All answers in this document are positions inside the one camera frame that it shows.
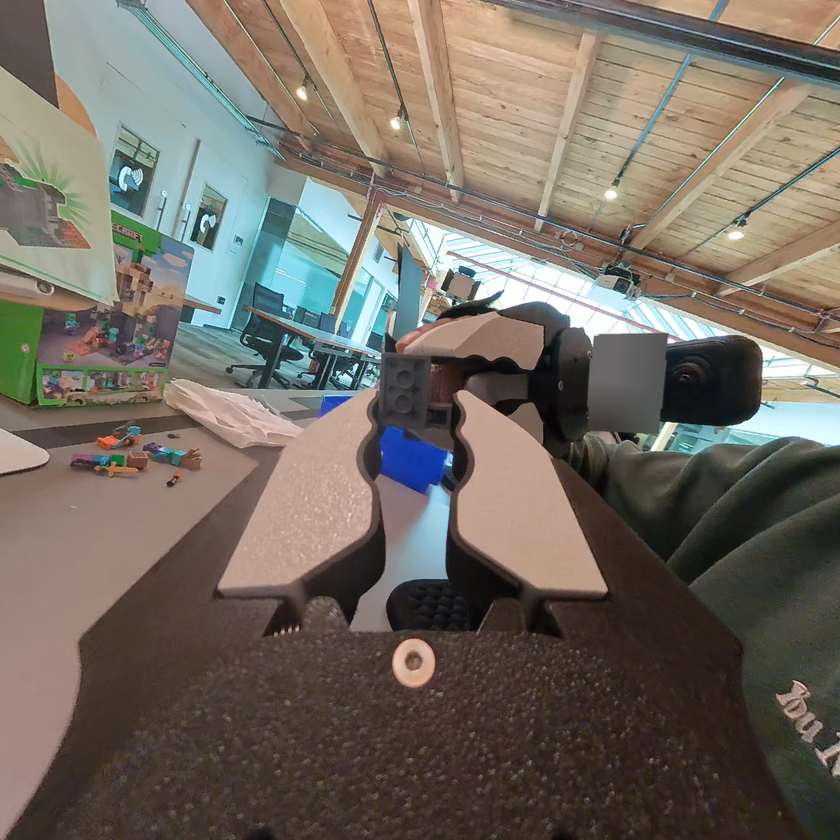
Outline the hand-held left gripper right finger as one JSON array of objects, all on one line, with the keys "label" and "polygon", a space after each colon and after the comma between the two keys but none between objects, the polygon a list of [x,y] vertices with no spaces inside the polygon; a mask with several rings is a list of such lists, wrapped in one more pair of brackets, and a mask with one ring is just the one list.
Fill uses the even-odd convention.
[{"label": "hand-held left gripper right finger", "polygon": [[455,395],[466,455],[450,510],[453,543],[521,599],[603,599],[606,582],[549,452],[468,391]]}]

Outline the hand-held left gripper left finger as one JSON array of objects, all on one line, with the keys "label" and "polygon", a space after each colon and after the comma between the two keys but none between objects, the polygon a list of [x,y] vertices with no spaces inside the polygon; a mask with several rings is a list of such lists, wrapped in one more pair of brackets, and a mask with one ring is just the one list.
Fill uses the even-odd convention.
[{"label": "hand-held left gripper left finger", "polygon": [[385,568],[382,431],[331,413],[288,446],[217,590],[241,599],[361,599]]}]

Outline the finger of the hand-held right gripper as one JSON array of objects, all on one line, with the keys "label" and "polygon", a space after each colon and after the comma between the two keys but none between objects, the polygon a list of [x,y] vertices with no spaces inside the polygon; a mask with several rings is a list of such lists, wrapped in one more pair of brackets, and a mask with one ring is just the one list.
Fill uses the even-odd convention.
[{"label": "finger of the hand-held right gripper", "polygon": [[400,354],[449,361],[455,377],[487,371],[528,374],[547,342],[543,325],[499,311],[436,322],[435,329]]},{"label": "finger of the hand-held right gripper", "polygon": [[465,390],[494,408],[544,444],[544,425],[539,410],[529,399],[527,373],[487,371],[465,379]]}]

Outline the grey green brick wall piece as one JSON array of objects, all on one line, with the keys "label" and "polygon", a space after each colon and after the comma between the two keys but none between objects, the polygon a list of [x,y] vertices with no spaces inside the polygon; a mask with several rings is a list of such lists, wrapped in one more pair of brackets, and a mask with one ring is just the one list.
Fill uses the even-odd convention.
[{"label": "grey green brick wall piece", "polygon": [[384,353],[376,418],[383,427],[420,434],[450,434],[455,366],[448,360]]}]

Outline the person's right forearm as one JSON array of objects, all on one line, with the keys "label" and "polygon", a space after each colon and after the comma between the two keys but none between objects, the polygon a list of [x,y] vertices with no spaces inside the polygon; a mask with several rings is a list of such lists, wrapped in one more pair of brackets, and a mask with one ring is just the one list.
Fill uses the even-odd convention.
[{"label": "person's right forearm", "polygon": [[712,507],[785,441],[715,444],[698,454],[643,451],[612,433],[561,446],[561,459],[586,480],[664,561]]}]

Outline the ceiling projector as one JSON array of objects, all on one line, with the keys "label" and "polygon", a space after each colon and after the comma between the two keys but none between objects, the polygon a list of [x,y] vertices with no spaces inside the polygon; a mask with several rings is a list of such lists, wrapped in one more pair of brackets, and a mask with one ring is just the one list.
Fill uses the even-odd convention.
[{"label": "ceiling projector", "polygon": [[596,287],[615,292],[626,300],[636,300],[642,296],[640,274],[623,262],[604,266],[594,279],[593,288]]}]

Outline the crumpled white paper bag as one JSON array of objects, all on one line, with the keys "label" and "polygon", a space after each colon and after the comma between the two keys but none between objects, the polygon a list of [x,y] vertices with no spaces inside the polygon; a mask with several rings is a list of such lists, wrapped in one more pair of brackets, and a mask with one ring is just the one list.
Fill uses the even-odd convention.
[{"label": "crumpled white paper bag", "polygon": [[174,380],[164,402],[236,448],[284,447],[303,430],[263,403],[187,380]]}]

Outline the black mesh office chair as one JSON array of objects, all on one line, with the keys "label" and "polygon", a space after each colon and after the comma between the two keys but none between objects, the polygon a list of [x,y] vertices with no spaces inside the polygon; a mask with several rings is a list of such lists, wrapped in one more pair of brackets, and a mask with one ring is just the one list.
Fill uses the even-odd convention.
[{"label": "black mesh office chair", "polygon": [[475,632],[485,612],[447,579],[419,579],[400,583],[389,594],[385,614],[396,632]]}]

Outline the long wooden office table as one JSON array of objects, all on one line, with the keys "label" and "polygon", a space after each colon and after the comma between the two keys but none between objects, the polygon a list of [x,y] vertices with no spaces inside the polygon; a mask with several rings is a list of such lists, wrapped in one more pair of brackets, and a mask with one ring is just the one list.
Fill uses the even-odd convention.
[{"label": "long wooden office table", "polygon": [[335,333],[311,329],[298,322],[281,318],[257,308],[247,307],[247,311],[268,322],[275,323],[281,330],[282,338],[288,338],[294,333],[299,337],[313,341],[316,352],[329,356],[328,362],[320,366],[316,378],[312,381],[311,389],[313,391],[324,392],[329,389],[329,378],[337,358],[347,358],[350,362],[362,362],[361,373],[354,380],[355,383],[364,375],[369,364],[374,362],[379,363],[382,359],[383,352],[371,349],[366,345],[351,341],[350,339],[342,338]]}]

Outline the pile of small brick figures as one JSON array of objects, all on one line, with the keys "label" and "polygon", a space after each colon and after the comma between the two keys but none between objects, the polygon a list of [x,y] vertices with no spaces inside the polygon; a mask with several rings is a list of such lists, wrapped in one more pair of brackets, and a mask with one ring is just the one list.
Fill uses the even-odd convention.
[{"label": "pile of small brick figures", "polygon": [[177,487],[186,473],[196,472],[203,466],[203,454],[199,447],[179,449],[155,441],[144,443],[141,426],[128,423],[97,437],[94,449],[72,454],[68,463],[70,469],[80,473],[132,479],[145,474],[153,465],[170,470],[167,480],[181,471],[183,478],[174,486]]}]

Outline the toy brick set box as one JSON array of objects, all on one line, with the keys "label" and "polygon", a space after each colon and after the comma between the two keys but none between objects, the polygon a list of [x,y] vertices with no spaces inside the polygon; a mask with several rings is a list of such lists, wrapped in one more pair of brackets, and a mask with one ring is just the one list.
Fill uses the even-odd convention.
[{"label": "toy brick set box", "polygon": [[160,402],[194,250],[111,212],[117,300],[77,310],[1,304],[1,393],[18,403]]}]

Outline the white book stand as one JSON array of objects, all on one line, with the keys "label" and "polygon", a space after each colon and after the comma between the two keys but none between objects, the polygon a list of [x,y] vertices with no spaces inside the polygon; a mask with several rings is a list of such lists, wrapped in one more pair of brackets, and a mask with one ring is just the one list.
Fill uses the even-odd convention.
[{"label": "white book stand", "polygon": [[[31,404],[44,308],[56,286],[20,270],[1,268],[1,393]],[[1,430],[2,476],[23,473],[49,461],[46,450]]]}]

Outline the open instruction booklet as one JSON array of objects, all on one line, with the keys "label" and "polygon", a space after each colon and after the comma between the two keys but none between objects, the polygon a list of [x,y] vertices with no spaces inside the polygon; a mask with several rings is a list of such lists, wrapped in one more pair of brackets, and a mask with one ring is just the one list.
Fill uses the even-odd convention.
[{"label": "open instruction booklet", "polygon": [[102,143],[68,87],[71,114],[1,71],[1,294],[78,310],[118,298]]}]

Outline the wall screen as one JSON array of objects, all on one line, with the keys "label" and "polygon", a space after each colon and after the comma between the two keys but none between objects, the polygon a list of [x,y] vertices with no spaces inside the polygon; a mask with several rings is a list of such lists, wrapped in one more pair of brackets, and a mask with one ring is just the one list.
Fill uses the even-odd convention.
[{"label": "wall screen", "polygon": [[119,125],[108,174],[112,205],[126,214],[144,215],[160,154],[146,139]]},{"label": "wall screen", "polygon": [[208,251],[215,248],[228,200],[224,194],[205,184],[196,205],[190,241]]}]

